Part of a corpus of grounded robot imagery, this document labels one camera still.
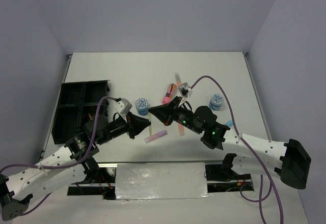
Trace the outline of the thin yellow pen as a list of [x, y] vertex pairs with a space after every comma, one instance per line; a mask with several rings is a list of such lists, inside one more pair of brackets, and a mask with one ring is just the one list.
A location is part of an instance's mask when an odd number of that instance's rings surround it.
[[148, 113], [148, 120], [151, 123], [149, 126], [149, 136], [152, 136], [152, 117], [151, 117], [151, 113]]

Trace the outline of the purple highlighter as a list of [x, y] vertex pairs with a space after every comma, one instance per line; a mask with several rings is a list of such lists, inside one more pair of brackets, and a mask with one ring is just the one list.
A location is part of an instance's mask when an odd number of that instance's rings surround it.
[[168, 132], [167, 132], [166, 130], [163, 130], [163, 131], [157, 132], [157, 133], [155, 133], [155, 134], [153, 134], [153, 135], [150, 135], [150, 136], [146, 137], [146, 138], [144, 139], [144, 142], [145, 142], [145, 143], [150, 143], [150, 142], [155, 141], [155, 140], [157, 140], [157, 139], [159, 139], [159, 138], [161, 138], [161, 137], [166, 136], [167, 134], [168, 134]]

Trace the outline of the blue round tape container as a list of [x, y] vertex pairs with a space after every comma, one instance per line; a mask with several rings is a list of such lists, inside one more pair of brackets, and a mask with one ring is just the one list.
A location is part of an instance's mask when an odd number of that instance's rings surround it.
[[221, 109], [223, 103], [224, 97], [221, 94], [213, 94], [208, 106], [211, 110], [218, 111]]
[[145, 116], [148, 114], [149, 103], [145, 98], [139, 98], [135, 102], [135, 107], [139, 115]]

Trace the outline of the pink marker tube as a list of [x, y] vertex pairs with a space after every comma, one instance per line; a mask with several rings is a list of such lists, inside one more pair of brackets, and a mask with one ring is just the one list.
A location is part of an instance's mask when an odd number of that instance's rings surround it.
[[166, 94], [164, 95], [164, 97], [161, 101], [162, 104], [168, 104], [169, 102], [171, 102], [176, 90], [177, 90], [176, 84], [174, 84], [174, 83], [169, 84], [169, 86], [166, 90]]

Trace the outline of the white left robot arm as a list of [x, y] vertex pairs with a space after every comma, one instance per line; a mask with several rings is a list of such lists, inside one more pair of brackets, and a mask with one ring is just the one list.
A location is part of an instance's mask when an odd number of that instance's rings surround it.
[[1, 175], [1, 216], [4, 221], [25, 215], [29, 204], [57, 189], [79, 182], [93, 183], [108, 177], [94, 159], [99, 146], [121, 135], [135, 138], [150, 126], [148, 119], [128, 112], [108, 122], [106, 116], [89, 118], [84, 131], [68, 140], [41, 162], [15, 175]]

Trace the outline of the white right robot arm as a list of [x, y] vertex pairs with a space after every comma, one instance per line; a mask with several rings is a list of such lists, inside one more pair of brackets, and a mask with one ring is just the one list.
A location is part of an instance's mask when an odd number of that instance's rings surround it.
[[150, 108], [149, 113], [166, 126], [176, 122], [200, 134], [201, 142], [208, 148], [225, 151], [221, 167], [225, 178], [233, 179], [237, 174], [271, 174], [287, 186], [306, 188], [311, 157], [299, 141], [277, 142], [237, 133], [218, 123], [208, 106], [191, 111], [181, 106], [180, 101], [176, 97], [168, 104]]

